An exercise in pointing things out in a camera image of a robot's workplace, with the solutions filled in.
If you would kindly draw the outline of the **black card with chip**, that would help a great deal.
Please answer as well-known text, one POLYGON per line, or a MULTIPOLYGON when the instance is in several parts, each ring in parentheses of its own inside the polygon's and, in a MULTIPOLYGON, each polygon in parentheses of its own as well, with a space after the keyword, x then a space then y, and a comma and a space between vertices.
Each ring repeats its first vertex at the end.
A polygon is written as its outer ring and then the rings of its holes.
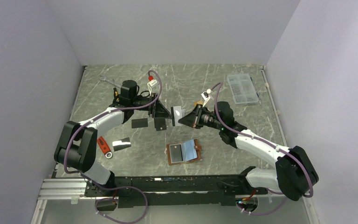
POLYGON ((156 131, 163 131, 167 129, 165 118, 154 118, 153 121, 156 131))

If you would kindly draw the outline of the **silver striped credit card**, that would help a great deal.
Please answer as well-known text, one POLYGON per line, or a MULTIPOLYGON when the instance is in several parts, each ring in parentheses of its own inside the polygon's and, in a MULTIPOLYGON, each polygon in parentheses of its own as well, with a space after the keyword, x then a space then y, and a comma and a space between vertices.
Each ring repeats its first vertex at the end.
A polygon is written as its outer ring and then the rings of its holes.
POLYGON ((172 126, 182 126, 179 123, 179 120, 184 117, 186 110, 183 109, 181 106, 173 106, 171 107, 171 114, 172 114, 172 126))

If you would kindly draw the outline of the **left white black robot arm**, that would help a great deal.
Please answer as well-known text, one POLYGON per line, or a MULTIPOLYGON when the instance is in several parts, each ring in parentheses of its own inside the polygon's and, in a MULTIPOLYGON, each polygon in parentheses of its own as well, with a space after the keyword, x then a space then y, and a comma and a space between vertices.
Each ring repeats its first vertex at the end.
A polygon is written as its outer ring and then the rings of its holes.
POLYGON ((96 182, 97 190, 103 196, 111 195, 116 187, 115 175, 96 160, 97 140, 110 129, 128 121, 135 110, 147 111, 152 118, 173 118, 157 93, 142 96, 134 80, 125 80, 120 93, 105 111, 88 120, 69 121, 64 125, 54 160, 96 182))

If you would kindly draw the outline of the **brown leather card holder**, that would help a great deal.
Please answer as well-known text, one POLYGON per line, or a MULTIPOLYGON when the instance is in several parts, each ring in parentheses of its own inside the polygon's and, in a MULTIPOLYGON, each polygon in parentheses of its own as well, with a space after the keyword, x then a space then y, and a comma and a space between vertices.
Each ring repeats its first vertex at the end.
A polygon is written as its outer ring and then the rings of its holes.
POLYGON ((165 153, 169 165, 186 164, 200 161, 202 147, 197 139, 192 139, 184 143, 167 144, 165 153))

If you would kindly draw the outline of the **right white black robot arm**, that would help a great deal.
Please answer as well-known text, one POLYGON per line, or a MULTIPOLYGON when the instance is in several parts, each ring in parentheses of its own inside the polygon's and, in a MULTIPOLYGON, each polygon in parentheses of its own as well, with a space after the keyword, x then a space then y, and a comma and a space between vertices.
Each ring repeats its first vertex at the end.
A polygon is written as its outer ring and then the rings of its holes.
POLYGON ((292 201, 313 196, 313 187, 319 177, 305 150, 299 146, 282 146, 254 134, 235 120, 228 102, 217 102, 214 111, 197 104, 178 123, 193 129, 204 126, 214 128, 227 145, 252 153, 272 166, 271 169, 245 169, 241 174, 243 178, 238 181, 242 193, 249 194, 255 188, 264 188, 277 191, 292 201))

